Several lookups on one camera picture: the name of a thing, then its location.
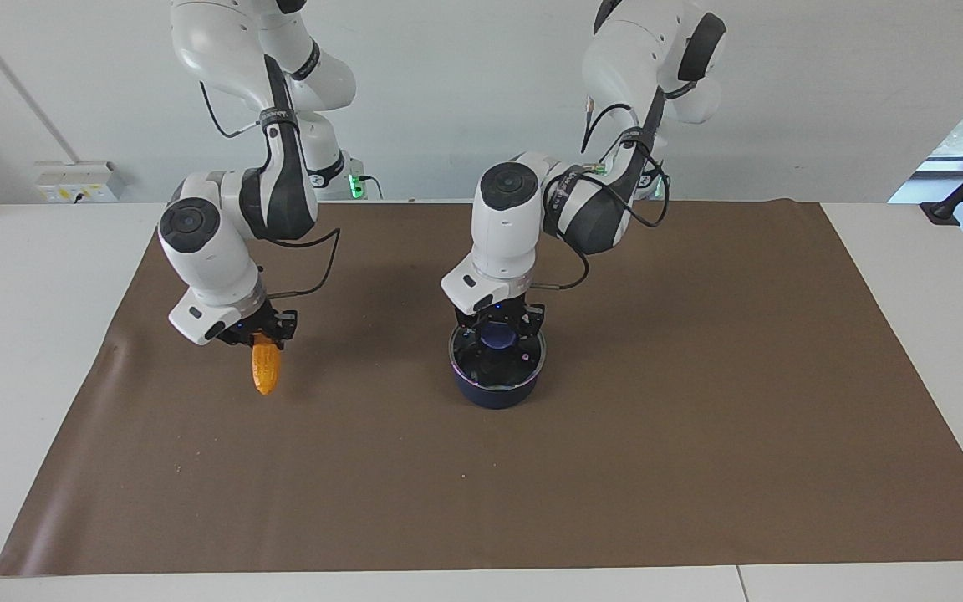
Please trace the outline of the dark blue saucepan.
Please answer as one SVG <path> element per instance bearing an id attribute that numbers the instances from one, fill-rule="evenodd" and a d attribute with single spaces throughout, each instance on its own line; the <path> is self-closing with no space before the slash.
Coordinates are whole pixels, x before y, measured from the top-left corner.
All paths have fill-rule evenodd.
<path id="1" fill-rule="evenodd" d="M 532 394 L 532 390 L 534 390 L 538 384 L 539 377 L 534 382 L 531 382 L 531 384 L 523 386 L 522 389 L 508 392 L 489 392 L 475 389 L 474 386 L 463 385 L 462 382 L 459 382 L 454 374 L 452 374 L 452 378 L 454 378 L 454 382 L 460 393 L 462 393 L 470 403 L 486 409 L 507 409 L 522 403 Z"/>

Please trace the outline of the brown table mat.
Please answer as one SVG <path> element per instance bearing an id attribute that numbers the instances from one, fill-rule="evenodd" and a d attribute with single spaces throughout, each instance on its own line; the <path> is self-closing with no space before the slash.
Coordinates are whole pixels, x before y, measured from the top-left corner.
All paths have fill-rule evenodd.
<path id="1" fill-rule="evenodd" d="M 963 451 L 817 203 L 677 202 L 536 293 L 520 405 L 452 380 L 463 205 L 327 205 L 278 388 L 144 259 L 0 575 L 963 560 Z"/>

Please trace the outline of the white wall socket box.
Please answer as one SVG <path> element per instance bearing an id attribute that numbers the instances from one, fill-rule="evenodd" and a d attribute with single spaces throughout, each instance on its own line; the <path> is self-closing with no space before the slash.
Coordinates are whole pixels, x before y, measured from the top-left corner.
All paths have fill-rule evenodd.
<path id="1" fill-rule="evenodd" d="M 111 161 L 35 161 L 35 187 L 49 203 L 121 202 L 127 184 Z"/>

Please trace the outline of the glass lid with blue knob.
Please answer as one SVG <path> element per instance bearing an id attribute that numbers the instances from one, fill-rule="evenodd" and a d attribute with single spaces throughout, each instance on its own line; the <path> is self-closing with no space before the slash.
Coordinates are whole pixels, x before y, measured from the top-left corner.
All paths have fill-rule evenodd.
<path id="1" fill-rule="evenodd" d="M 522 389 L 538 379 L 548 354 L 545 333 L 520 340 L 509 327 L 479 329 L 481 343 L 463 343 L 462 327 L 452 330 L 452 374 L 463 385 L 489 392 Z"/>

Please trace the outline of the yellow corn cob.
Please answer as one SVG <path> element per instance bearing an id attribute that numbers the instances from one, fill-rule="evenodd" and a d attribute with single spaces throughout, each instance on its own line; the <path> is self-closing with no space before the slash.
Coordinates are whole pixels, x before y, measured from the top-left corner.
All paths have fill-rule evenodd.
<path id="1" fill-rule="evenodd" d="M 278 388 L 282 350 L 274 339 L 263 332 L 253 335 L 251 348 L 253 385 L 260 394 L 271 394 Z"/>

